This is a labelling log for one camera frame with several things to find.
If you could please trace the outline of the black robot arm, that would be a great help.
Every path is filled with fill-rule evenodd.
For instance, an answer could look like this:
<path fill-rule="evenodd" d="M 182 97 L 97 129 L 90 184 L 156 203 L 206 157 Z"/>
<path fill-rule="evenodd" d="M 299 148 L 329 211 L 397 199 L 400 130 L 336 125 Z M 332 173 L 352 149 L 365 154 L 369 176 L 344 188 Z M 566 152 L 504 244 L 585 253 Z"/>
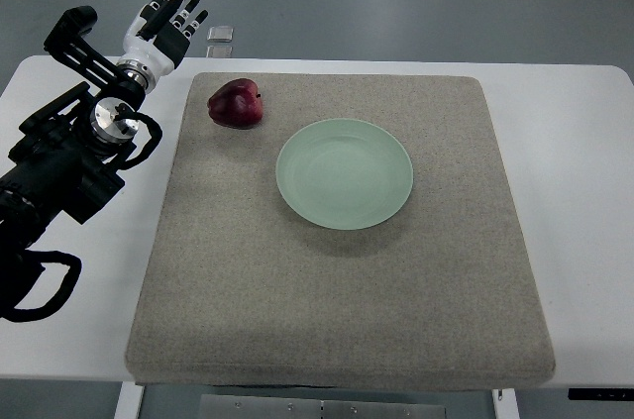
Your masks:
<path fill-rule="evenodd" d="M 90 6 L 65 11 L 44 48 L 83 80 L 19 127 L 14 167 L 1 178 L 1 249 L 36 242 L 61 212 L 83 224 L 124 186 L 119 171 L 145 161 L 162 137 L 140 113 L 149 85 L 84 40 L 97 21 Z"/>

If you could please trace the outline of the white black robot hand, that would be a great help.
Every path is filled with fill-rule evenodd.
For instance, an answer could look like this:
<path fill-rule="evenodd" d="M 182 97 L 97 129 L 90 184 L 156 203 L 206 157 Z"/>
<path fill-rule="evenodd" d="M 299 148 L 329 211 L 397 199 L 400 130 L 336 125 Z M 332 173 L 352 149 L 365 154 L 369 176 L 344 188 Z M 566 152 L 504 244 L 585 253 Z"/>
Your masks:
<path fill-rule="evenodd" d="M 191 39 L 208 12 L 200 0 L 150 0 L 138 13 L 123 40 L 117 66 L 151 92 L 158 81 L 182 63 Z"/>

